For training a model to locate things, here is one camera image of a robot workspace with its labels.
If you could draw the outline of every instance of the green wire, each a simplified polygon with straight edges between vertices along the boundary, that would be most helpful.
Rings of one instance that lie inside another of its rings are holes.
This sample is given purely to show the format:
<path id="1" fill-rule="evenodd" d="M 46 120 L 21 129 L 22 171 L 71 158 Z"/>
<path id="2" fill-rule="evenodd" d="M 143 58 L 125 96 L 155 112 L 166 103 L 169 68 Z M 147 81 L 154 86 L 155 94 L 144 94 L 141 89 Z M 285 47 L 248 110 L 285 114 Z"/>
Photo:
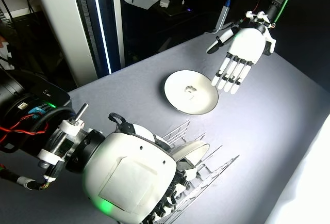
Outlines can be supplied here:
<path id="1" fill-rule="evenodd" d="M 278 20 L 278 18 L 279 18 L 279 16 L 281 16 L 281 14 L 282 14 L 282 12 L 283 12 L 283 10 L 284 10 L 284 7 L 287 5 L 287 2 L 288 2 L 288 0 L 285 0 L 285 1 L 284 1 L 283 5 L 282 5 L 282 8 L 280 9 L 280 11 L 279 11 L 279 13 L 278 13 L 276 19 L 274 20 L 274 23 L 276 23 L 277 20 Z"/>

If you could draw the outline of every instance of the green light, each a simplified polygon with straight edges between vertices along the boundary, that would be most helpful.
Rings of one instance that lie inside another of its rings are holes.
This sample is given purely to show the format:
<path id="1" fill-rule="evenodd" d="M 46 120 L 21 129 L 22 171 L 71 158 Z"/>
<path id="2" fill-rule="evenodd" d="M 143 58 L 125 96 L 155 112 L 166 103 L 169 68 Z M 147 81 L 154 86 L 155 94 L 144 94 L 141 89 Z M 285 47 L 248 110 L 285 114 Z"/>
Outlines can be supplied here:
<path id="1" fill-rule="evenodd" d="M 99 204 L 98 204 L 98 208 L 105 214 L 110 214 L 111 210 L 113 209 L 113 204 L 106 201 L 106 200 L 102 200 Z"/>
<path id="2" fill-rule="evenodd" d="M 56 108 L 56 106 L 54 104 L 51 104 L 51 103 L 48 103 L 48 102 L 46 102 L 46 104 L 48 104 L 52 108 Z"/>

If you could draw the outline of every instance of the plate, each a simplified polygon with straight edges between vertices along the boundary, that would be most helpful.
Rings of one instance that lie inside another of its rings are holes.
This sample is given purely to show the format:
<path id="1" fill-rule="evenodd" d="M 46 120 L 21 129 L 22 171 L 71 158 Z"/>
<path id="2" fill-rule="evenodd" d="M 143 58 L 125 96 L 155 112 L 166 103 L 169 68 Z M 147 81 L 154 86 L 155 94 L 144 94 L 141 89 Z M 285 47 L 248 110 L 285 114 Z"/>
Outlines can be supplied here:
<path id="1" fill-rule="evenodd" d="M 165 95 L 179 111 L 191 115 L 210 112 L 218 103 L 219 95 L 211 80 L 201 73 L 182 70 L 171 74 L 165 82 Z"/>

